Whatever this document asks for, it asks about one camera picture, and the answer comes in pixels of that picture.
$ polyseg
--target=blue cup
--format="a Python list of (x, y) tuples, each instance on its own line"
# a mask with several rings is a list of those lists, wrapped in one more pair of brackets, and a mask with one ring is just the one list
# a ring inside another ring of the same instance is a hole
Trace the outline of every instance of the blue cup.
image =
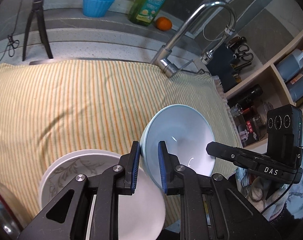
[(104, 17), (115, 0), (83, 0), (83, 14), (88, 17)]

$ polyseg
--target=black bottle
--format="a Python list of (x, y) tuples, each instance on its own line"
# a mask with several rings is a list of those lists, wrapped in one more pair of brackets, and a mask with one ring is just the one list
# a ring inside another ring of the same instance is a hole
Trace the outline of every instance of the black bottle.
[(247, 109), (253, 103), (253, 100), (263, 93), (262, 88), (260, 85), (255, 85), (250, 89), (246, 90), (245, 92), (234, 96), (233, 98), (228, 100), (229, 107), (233, 107), (236, 104), (239, 104), (243, 109)]

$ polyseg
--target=orange fruit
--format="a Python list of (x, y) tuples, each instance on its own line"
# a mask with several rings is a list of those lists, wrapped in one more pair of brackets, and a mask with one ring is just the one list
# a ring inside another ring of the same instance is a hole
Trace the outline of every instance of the orange fruit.
[(166, 17), (159, 17), (156, 20), (155, 26), (157, 29), (160, 29), (161, 31), (168, 31), (173, 27), (173, 24)]

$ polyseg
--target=leaf pattern on bowl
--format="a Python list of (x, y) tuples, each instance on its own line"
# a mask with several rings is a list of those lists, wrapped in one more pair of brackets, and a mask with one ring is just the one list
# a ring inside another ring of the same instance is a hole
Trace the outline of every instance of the leaf pattern on bowl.
[(92, 163), (90, 161), (81, 160), (81, 158), (76, 158), (71, 161), (66, 162), (67, 167), (58, 167), (52, 173), (51, 178), (48, 179), (49, 186), (49, 200), (52, 200), (63, 188), (66, 186), (66, 180), (70, 178), (71, 175), (78, 175), (78, 169), (80, 167), (85, 167), (91, 174), (97, 174), (97, 168), (103, 166), (104, 162)]

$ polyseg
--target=screw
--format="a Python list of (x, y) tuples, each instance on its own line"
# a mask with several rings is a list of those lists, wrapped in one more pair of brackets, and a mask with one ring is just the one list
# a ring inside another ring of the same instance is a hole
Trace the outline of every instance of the screw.
[(123, 169), (123, 167), (121, 165), (115, 165), (112, 169), (114, 171), (121, 171)]
[(213, 178), (214, 178), (214, 180), (216, 180), (216, 181), (221, 181), (221, 180), (223, 179), (223, 176), (222, 176), (222, 174), (215, 173), (215, 174), (213, 175)]
[(85, 179), (85, 175), (84, 174), (79, 174), (76, 176), (76, 180), (77, 181), (83, 181)]
[(185, 166), (184, 165), (177, 165), (176, 166), (176, 170), (178, 170), (178, 171), (184, 171), (185, 170)]

